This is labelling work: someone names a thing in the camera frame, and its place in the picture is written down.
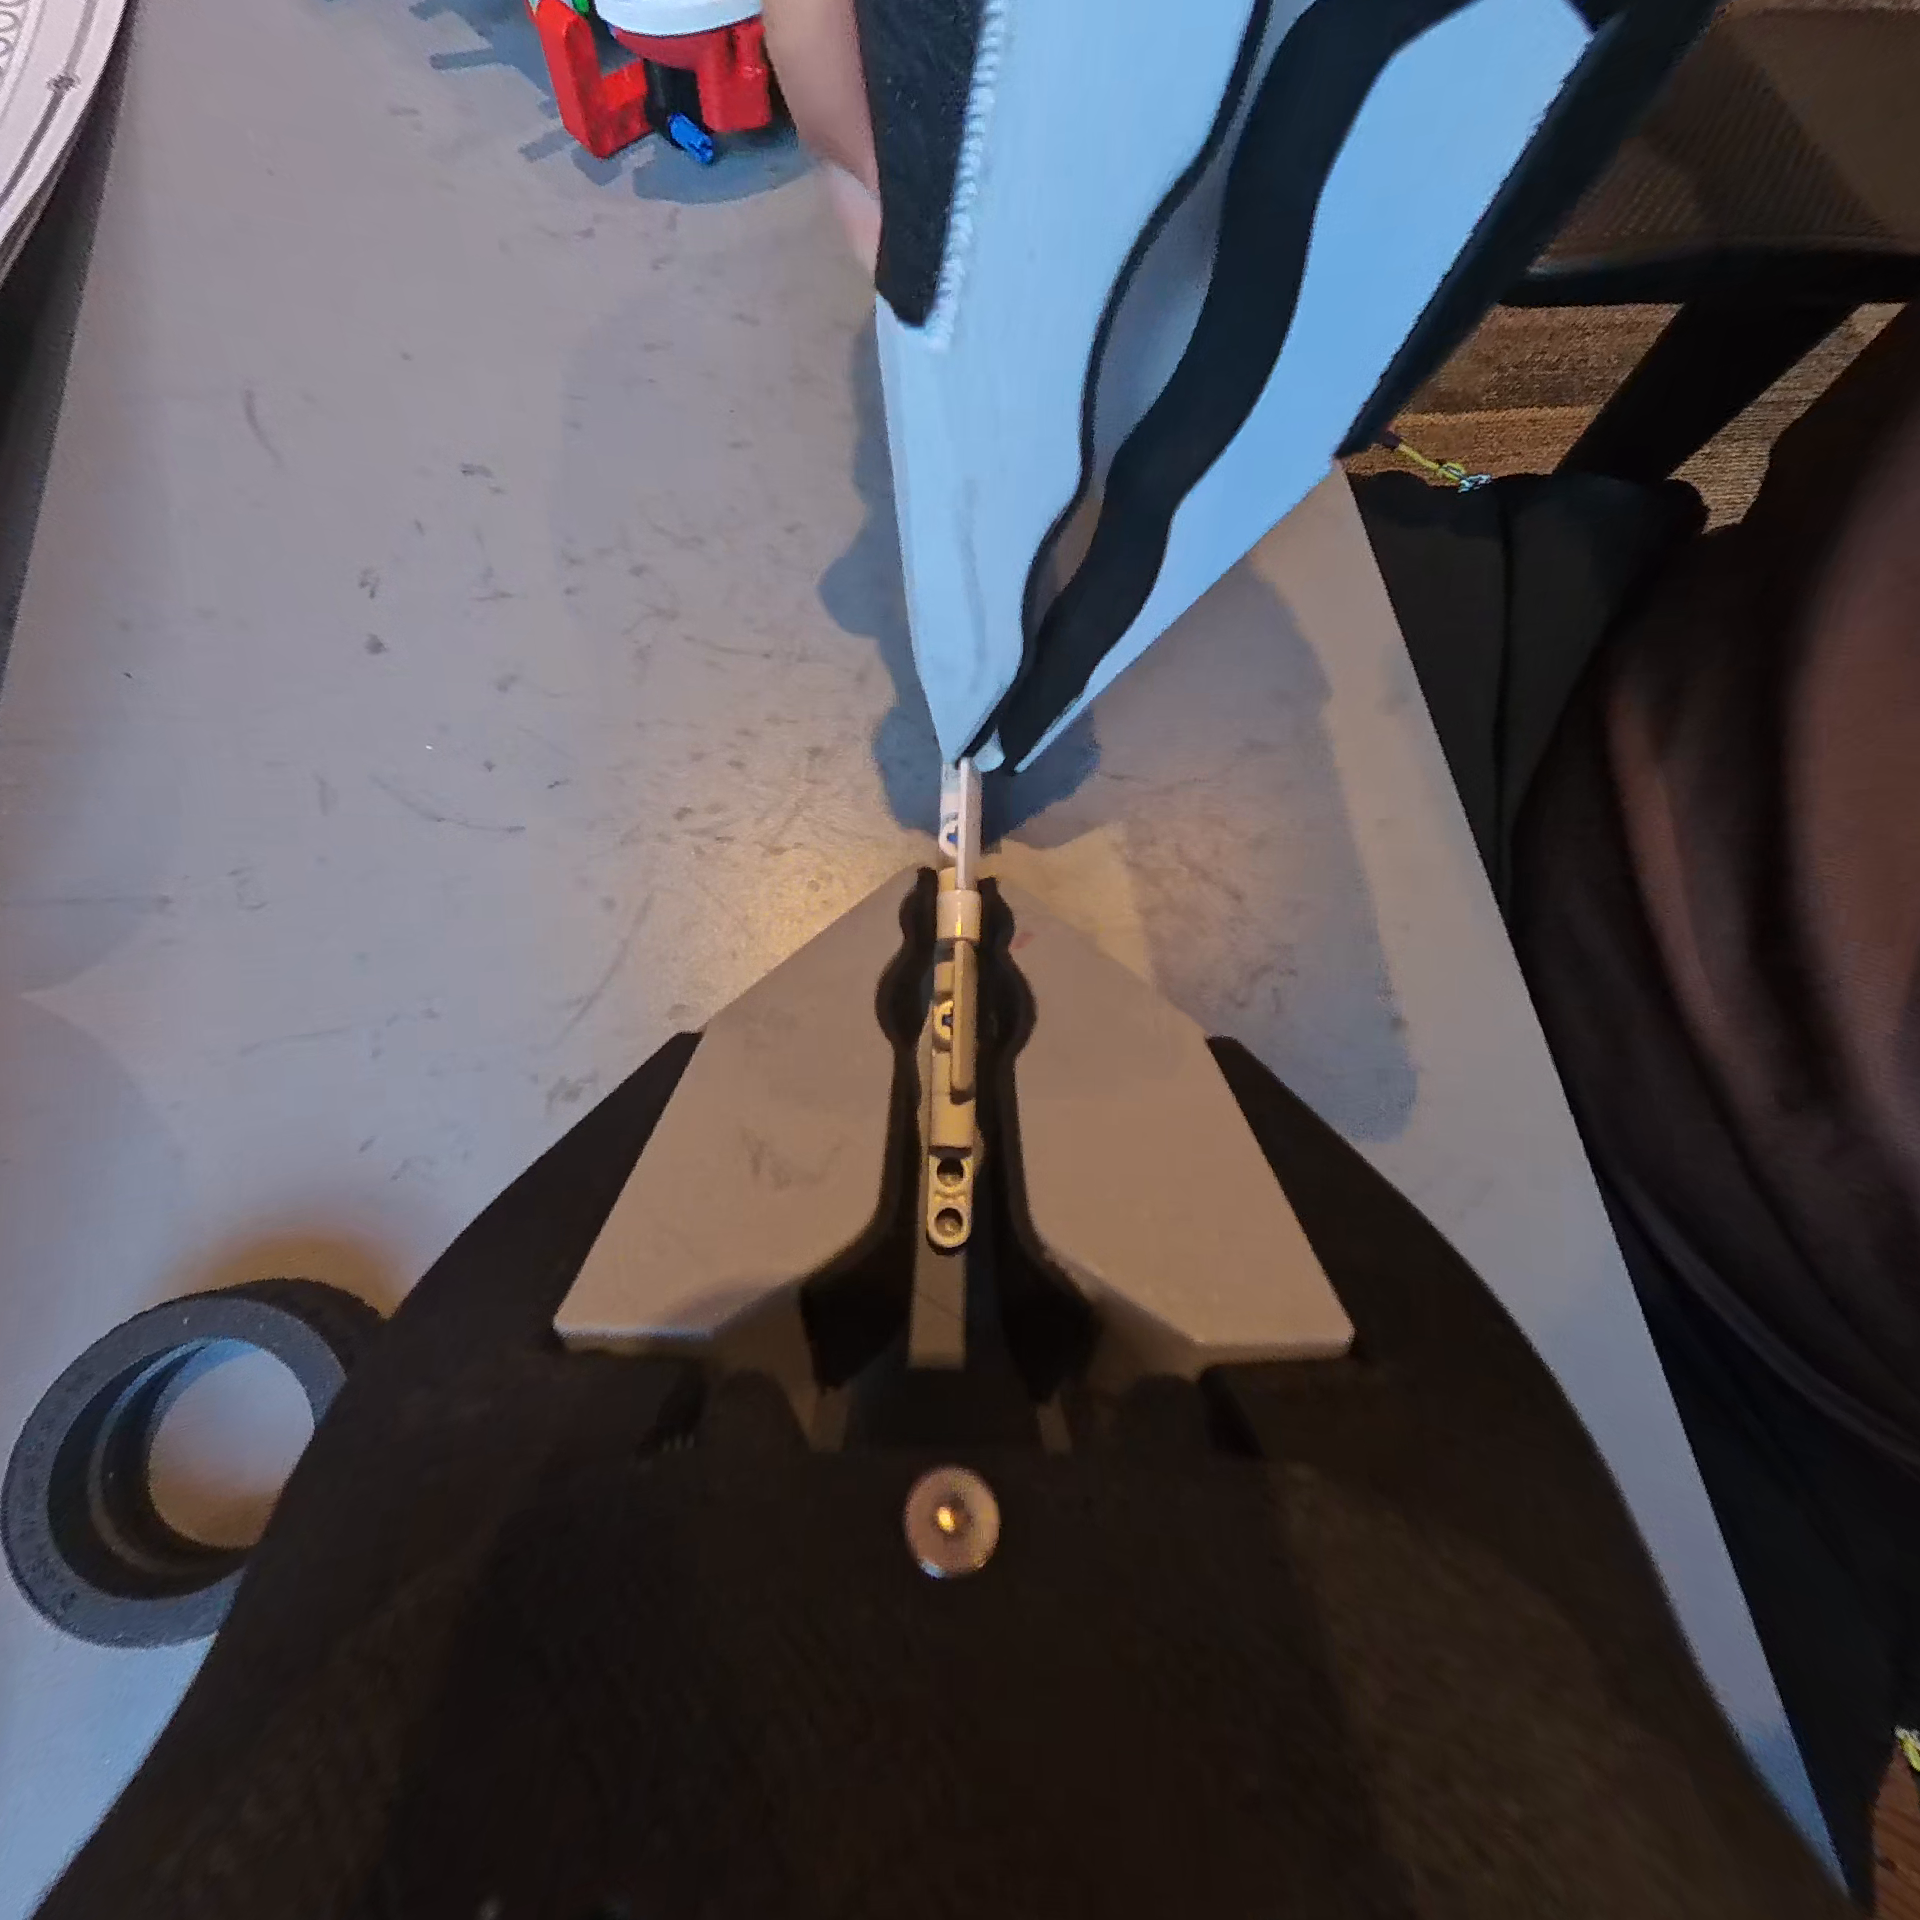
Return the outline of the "narrow black rubber tire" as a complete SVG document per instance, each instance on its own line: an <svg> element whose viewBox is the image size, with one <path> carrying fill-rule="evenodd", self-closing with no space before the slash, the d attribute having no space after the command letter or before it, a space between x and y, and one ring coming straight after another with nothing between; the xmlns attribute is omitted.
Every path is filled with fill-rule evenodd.
<svg viewBox="0 0 1920 1920"><path fill-rule="evenodd" d="M205 1371L264 1354L322 1423L381 1326L341 1286L272 1278L155 1302L95 1340L35 1401L3 1473L3 1559L31 1612L107 1650L215 1637L251 1549L161 1516L149 1465L163 1417Z"/></svg>

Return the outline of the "black office chair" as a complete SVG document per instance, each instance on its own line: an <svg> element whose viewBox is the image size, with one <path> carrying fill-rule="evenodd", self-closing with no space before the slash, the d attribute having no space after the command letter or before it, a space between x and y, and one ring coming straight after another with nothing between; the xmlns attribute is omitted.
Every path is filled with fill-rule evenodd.
<svg viewBox="0 0 1920 1920"><path fill-rule="evenodd" d="M1722 13L1509 307L1666 303L1559 473L1662 482L1869 303L1915 298L1915 8Z"/></svg>

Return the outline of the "person's torso in brown shirt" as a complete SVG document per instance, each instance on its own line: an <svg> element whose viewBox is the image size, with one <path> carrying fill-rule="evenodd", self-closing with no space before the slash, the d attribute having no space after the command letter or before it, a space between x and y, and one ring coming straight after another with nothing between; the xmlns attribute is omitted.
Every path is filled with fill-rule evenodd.
<svg viewBox="0 0 1920 1920"><path fill-rule="evenodd" d="M1913 1473L1913 303L1604 640L1513 930L1635 1255Z"/></svg>

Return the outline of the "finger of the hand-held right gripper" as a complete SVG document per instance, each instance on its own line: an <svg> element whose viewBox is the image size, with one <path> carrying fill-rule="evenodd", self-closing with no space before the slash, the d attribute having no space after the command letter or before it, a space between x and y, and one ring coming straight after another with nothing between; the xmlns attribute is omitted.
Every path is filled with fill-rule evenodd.
<svg viewBox="0 0 1920 1920"><path fill-rule="evenodd" d="M875 5L875 340L912 652L941 759L1020 678L1086 473L1118 282L1261 57L1266 5Z"/></svg>
<svg viewBox="0 0 1920 1920"><path fill-rule="evenodd" d="M1304 5L1091 350L1091 468L989 745L1024 770L1333 468L1571 76L1576 5Z"/></svg>

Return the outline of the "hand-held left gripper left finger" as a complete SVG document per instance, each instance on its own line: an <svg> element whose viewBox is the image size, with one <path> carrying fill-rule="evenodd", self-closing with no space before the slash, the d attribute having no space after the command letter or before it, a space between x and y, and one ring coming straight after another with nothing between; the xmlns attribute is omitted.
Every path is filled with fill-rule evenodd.
<svg viewBox="0 0 1920 1920"><path fill-rule="evenodd" d="M931 874L891 874L696 1038L553 1329L828 1393L904 1314Z"/></svg>

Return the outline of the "grey desk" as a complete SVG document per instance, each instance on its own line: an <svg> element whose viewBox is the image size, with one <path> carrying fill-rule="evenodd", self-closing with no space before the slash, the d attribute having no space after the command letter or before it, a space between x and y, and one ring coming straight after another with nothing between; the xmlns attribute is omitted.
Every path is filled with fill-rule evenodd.
<svg viewBox="0 0 1920 1920"><path fill-rule="evenodd" d="M3 1371L316 1238L395 1310L153 1445L205 1644L17 1594L35 1918L1848 1918L1333 468L979 769L974 1238L925 1238L941 759L875 275L795 171L524 175L384 5L139 5L3 676ZM702 1030L931 874L891 1340L553 1321ZM1196 1020L1355 1322L1040 1371L997 881Z"/></svg>

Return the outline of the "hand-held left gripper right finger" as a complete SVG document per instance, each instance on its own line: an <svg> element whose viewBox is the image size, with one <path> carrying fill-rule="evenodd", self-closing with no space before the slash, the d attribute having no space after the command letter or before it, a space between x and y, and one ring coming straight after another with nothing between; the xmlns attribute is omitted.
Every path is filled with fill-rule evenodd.
<svg viewBox="0 0 1920 1920"><path fill-rule="evenodd" d="M1036 891L991 891L991 1094L1040 1371L1118 1398L1345 1358L1355 1322L1205 1030Z"/></svg>

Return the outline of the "long white brick beam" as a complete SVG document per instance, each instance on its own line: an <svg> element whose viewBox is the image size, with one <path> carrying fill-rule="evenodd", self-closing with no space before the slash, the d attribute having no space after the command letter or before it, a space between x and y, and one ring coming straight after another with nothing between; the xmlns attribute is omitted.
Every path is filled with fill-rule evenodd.
<svg viewBox="0 0 1920 1920"><path fill-rule="evenodd" d="M974 1238L979 1174L979 769L964 759L941 778L941 873L925 1060L925 1238L960 1255Z"/></svg>

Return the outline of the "person's right hand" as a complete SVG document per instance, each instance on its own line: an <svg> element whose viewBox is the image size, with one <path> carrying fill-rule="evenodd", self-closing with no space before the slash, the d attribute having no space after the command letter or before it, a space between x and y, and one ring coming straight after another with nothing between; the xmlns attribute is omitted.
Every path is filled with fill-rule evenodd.
<svg viewBox="0 0 1920 1920"><path fill-rule="evenodd" d="M764 5L769 66L803 147L866 275L877 267L880 201L875 126L851 5Z"/></svg>

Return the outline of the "red white brick race car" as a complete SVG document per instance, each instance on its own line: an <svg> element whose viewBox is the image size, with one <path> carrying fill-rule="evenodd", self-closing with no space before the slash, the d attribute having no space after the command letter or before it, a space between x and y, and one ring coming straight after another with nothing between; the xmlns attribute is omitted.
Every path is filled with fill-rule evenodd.
<svg viewBox="0 0 1920 1920"><path fill-rule="evenodd" d="M710 166L769 132L776 81L761 5L530 5L560 126L592 156L660 138Z"/></svg>

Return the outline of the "open instruction booklet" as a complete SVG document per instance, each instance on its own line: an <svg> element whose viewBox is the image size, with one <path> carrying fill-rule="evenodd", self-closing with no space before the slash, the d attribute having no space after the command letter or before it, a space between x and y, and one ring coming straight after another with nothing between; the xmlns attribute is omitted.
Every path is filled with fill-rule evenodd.
<svg viewBox="0 0 1920 1920"><path fill-rule="evenodd" d="M58 191L127 5L3 5L3 282Z"/></svg>

